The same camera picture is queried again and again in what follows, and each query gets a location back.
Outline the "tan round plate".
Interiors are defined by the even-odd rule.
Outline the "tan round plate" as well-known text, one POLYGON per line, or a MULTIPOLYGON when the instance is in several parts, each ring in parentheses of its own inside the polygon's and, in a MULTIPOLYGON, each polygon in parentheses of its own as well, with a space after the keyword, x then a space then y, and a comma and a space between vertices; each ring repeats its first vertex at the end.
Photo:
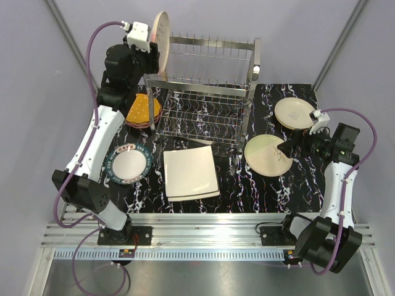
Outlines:
POLYGON ((309 130, 310 128, 311 128, 311 126, 308 126, 308 127, 302 127, 302 128, 298 128, 298 127, 292 127, 292 126, 288 126, 288 125, 286 125, 285 123, 282 123, 282 122, 280 122, 280 124, 282 125, 282 126, 284 126, 285 128, 287 128, 287 129, 289 129, 289 130, 309 130))

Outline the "pink and cream plate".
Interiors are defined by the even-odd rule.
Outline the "pink and cream plate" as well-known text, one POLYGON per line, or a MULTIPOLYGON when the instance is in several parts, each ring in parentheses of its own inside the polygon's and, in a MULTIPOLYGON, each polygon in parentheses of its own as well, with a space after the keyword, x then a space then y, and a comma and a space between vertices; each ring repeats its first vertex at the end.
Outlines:
POLYGON ((166 11, 159 12, 151 31, 151 42, 156 43, 159 52, 159 75, 165 73, 170 50, 170 20, 166 11))

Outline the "white square plate black rim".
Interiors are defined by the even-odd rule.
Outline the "white square plate black rim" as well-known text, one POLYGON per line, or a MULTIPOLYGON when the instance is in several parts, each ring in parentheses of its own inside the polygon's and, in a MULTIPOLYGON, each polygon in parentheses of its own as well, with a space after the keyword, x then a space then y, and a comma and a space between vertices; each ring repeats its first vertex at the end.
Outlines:
POLYGON ((214 191, 205 194, 197 194, 197 195, 186 195, 180 197, 167 197, 169 202, 183 202, 183 201, 190 201, 190 200, 199 200, 205 199, 209 197, 216 197, 220 195, 220 191, 214 191))

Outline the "pale green round plate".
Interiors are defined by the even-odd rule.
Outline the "pale green round plate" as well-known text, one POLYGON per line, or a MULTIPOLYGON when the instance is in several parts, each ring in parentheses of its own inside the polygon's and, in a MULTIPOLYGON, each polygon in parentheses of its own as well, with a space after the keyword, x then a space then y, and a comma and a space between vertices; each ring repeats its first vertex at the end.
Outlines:
POLYGON ((262 176, 277 177, 285 174, 291 168, 293 159, 277 148, 282 143, 284 140, 274 135, 261 134, 253 137, 244 149, 246 163, 262 176))

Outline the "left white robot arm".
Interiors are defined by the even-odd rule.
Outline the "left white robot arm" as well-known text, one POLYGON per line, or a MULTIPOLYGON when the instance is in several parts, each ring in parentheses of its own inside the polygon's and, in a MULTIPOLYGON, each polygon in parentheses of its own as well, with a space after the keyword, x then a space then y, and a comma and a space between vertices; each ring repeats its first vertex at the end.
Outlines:
POLYGON ((113 203, 110 189, 99 182, 99 177, 115 133, 136 99, 140 79, 159 72, 159 58, 158 45, 153 42, 148 51, 127 43, 108 48, 101 85, 93 91, 90 126, 66 168, 52 174, 58 190, 53 206, 56 223, 66 228, 57 214, 59 201, 63 200, 101 224, 100 245, 125 245, 137 237, 131 218, 113 203))

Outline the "orange polka dot plate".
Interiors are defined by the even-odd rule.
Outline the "orange polka dot plate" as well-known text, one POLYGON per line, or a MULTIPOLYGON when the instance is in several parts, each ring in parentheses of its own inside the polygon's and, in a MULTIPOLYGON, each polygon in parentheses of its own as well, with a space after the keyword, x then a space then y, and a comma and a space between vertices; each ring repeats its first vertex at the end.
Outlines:
MULTIPOLYGON (((162 105, 154 98, 154 121, 156 122, 162 113, 162 105)), ((147 94, 137 94, 127 117, 127 123, 142 125, 149 123, 149 96, 147 94)))

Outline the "cream round plate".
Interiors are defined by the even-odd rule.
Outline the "cream round plate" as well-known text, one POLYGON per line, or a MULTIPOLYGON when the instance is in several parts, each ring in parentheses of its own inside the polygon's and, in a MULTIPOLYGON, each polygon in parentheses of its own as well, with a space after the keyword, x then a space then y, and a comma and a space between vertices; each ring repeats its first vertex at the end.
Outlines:
POLYGON ((274 113, 278 121, 302 128, 313 125, 309 113, 314 110, 312 105, 300 98, 287 97, 276 103, 274 113))

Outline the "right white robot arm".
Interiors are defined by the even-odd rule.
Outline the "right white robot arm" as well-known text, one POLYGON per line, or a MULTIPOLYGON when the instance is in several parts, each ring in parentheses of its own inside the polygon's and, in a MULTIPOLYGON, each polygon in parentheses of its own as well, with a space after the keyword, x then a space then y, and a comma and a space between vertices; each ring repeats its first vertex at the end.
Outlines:
POLYGON ((287 157, 317 156, 324 162, 325 193, 319 216, 314 219, 297 213, 286 215, 280 239, 295 245, 297 257, 323 270, 338 274, 356 253, 362 235, 352 220, 352 189, 359 156, 353 152, 360 130, 340 123, 332 136, 319 128, 315 134, 296 129, 278 145, 287 157))

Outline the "green rimmed white plate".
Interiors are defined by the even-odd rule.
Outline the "green rimmed white plate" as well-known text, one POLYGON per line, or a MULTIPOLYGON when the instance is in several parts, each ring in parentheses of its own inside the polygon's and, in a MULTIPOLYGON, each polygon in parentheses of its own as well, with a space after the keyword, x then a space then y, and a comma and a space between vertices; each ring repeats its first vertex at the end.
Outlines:
POLYGON ((105 169, 114 183, 127 185, 143 179, 152 166, 151 152, 141 144, 124 144, 106 158, 105 169))

